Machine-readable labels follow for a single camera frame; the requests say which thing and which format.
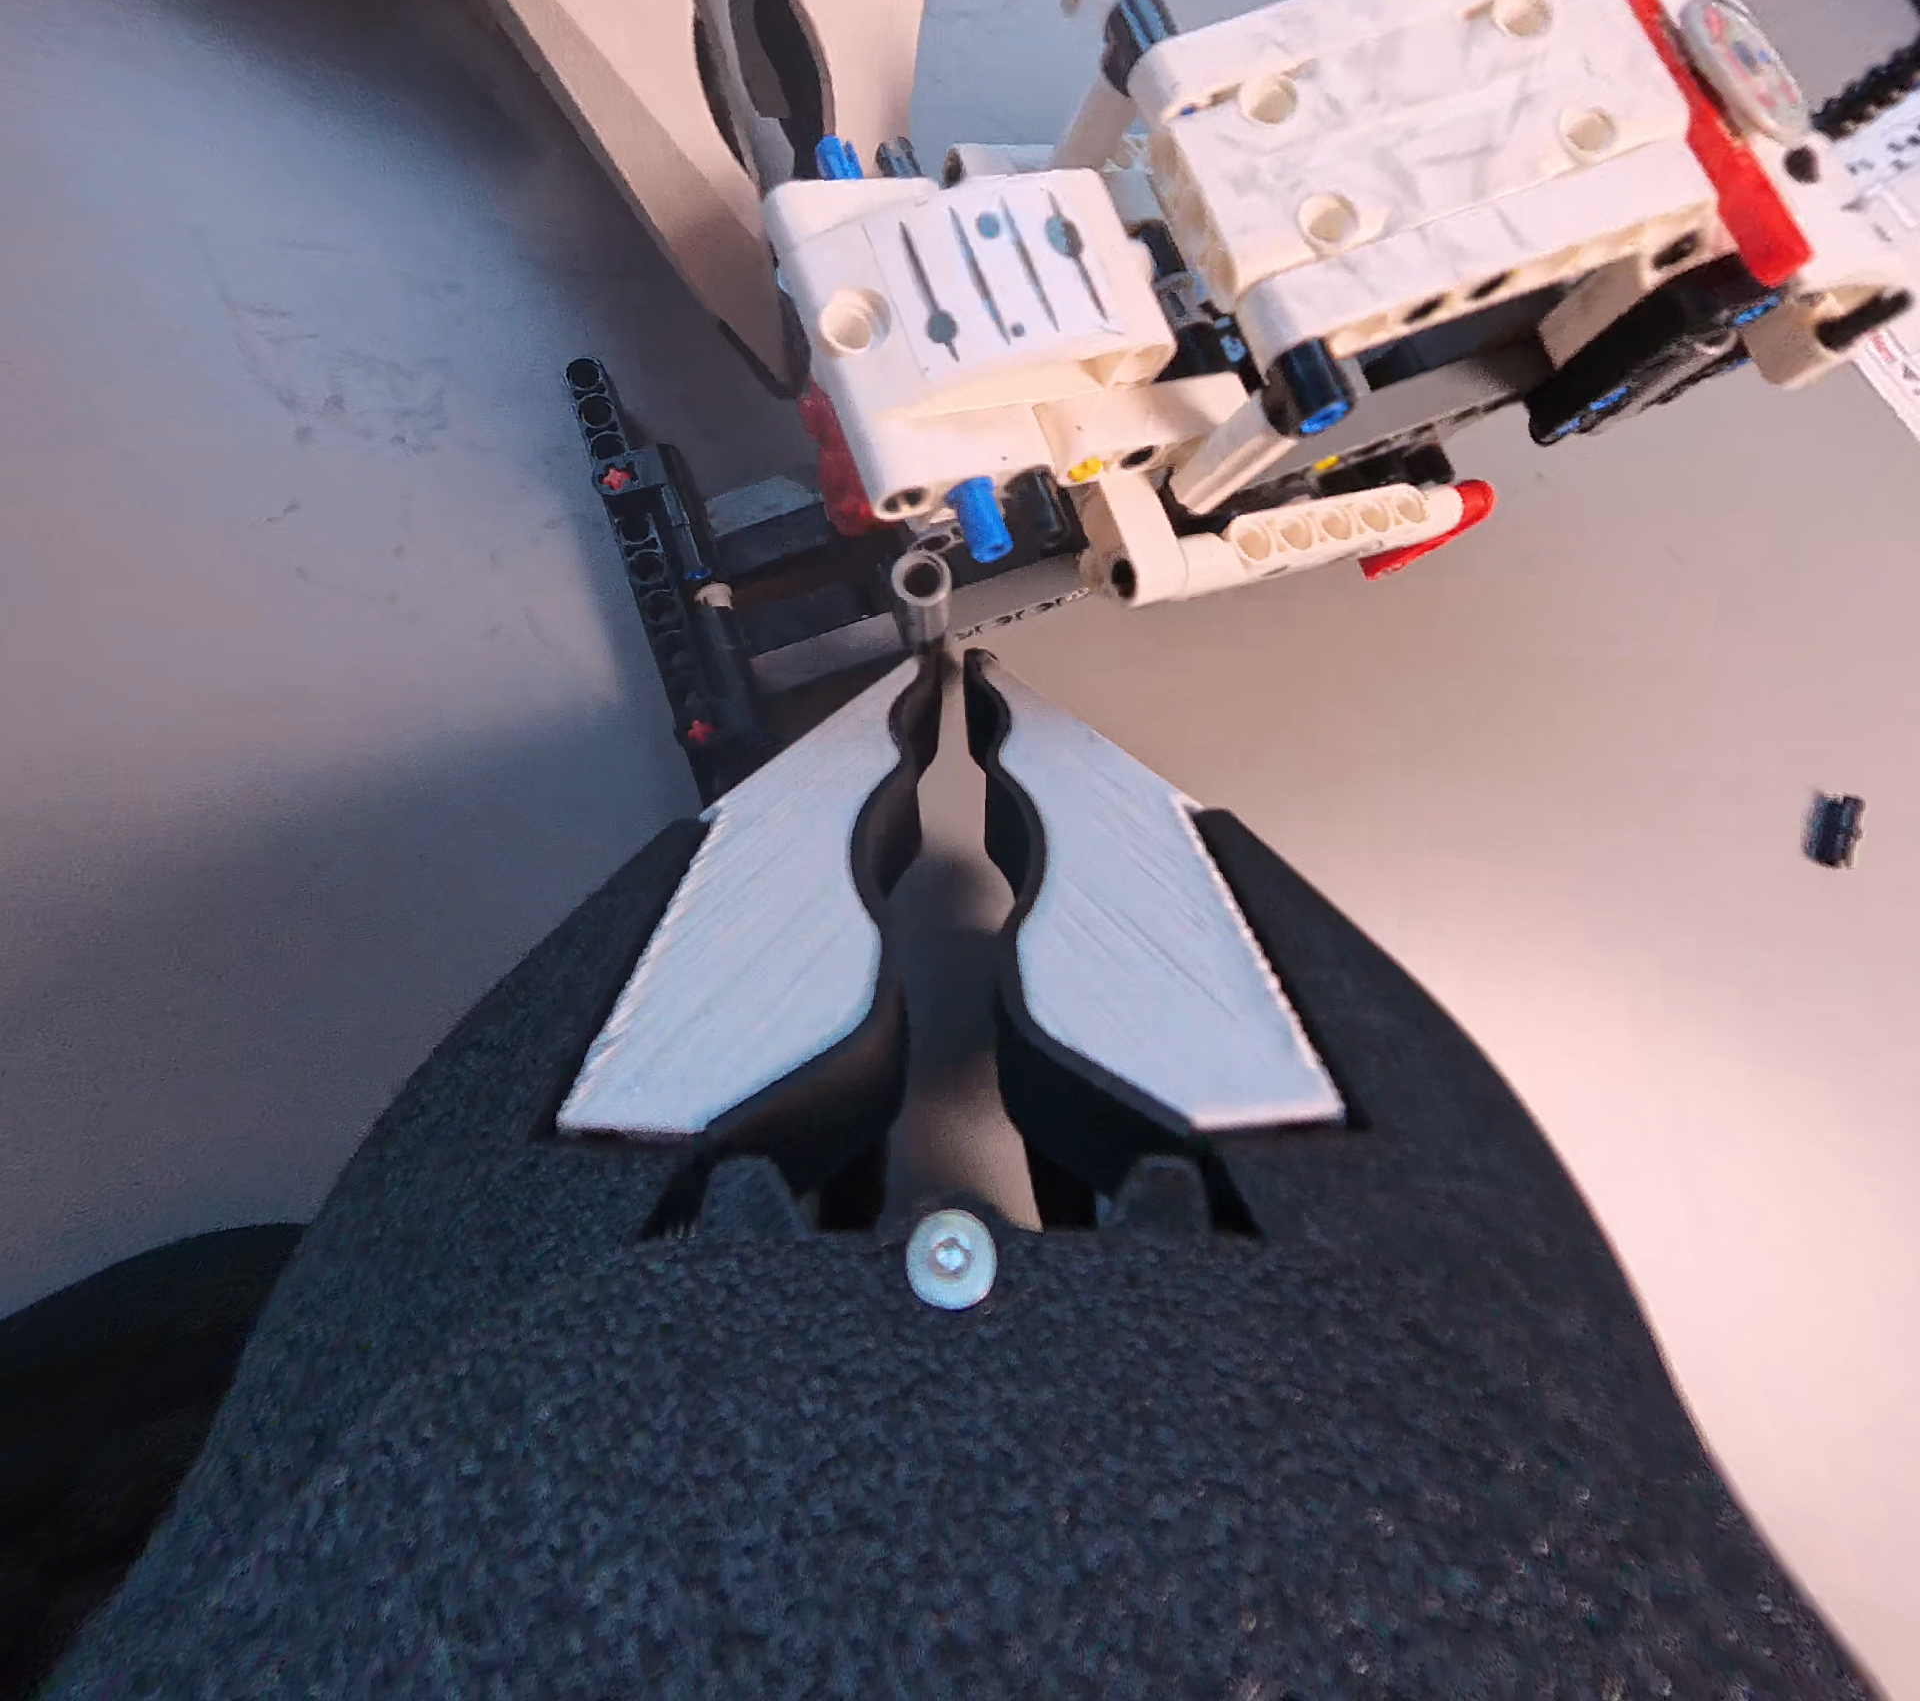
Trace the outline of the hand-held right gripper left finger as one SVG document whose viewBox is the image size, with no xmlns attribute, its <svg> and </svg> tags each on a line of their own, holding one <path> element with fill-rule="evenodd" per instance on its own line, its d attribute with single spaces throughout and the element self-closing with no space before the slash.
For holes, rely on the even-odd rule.
<svg viewBox="0 0 1920 1701">
<path fill-rule="evenodd" d="M 883 913 L 921 848 L 943 702 L 893 669 L 712 802 L 556 1113 L 565 1135 L 880 1139 L 904 1095 Z"/>
</svg>

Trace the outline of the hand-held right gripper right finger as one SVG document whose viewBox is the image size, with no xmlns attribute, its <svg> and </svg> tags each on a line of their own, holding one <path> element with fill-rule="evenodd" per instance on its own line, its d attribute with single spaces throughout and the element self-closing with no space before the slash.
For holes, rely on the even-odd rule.
<svg viewBox="0 0 1920 1701">
<path fill-rule="evenodd" d="M 1020 1039 L 1167 1135 L 1343 1124 L 1201 806 L 984 648 L 965 709 Z"/>
</svg>

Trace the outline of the white toy brick truck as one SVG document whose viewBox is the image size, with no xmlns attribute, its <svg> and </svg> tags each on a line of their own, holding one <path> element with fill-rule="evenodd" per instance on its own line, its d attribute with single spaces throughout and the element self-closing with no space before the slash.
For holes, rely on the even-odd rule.
<svg viewBox="0 0 1920 1701">
<path fill-rule="evenodd" d="M 610 375 L 566 369 L 703 801 L 909 653 L 1087 594 L 1141 610 L 1354 560 L 1493 490 L 1448 440 L 1593 437 L 1730 371 L 1803 391 L 1917 306 L 1743 0 L 1118 0 L 1064 143 L 909 143 L 765 200 L 820 488 L 723 525 Z"/>
</svg>

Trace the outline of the grey desk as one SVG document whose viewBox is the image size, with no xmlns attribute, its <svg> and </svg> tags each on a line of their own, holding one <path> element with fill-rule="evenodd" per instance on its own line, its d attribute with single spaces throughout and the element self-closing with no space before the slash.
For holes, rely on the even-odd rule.
<svg viewBox="0 0 1920 1701">
<path fill-rule="evenodd" d="M 706 487 L 804 467 L 474 0 L 5 0 L 5 1310 L 309 1218 L 693 806 L 588 352 Z M 1403 577 L 994 648 L 1472 1033 L 1917 1697 L 1917 442 L 1845 371 L 1458 458 Z"/>
</svg>

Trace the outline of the white sticker sheet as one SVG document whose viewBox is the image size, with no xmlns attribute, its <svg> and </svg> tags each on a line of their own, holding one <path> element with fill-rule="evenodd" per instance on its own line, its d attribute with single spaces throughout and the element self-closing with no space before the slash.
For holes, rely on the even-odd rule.
<svg viewBox="0 0 1920 1701">
<path fill-rule="evenodd" d="M 1911 281 L 1918 269 L 1918 89 L 1917 69 L 1883 62 L 1838 95 L 1827 111 L 1831 141 L 1845 173 L 1848 206 L 1867 212 L 1889 237 Z M 1918 434 L 1918 308 L 1887 322 L 1856 350 L 1855 364 L 1887 406 Z"/>
</svg>

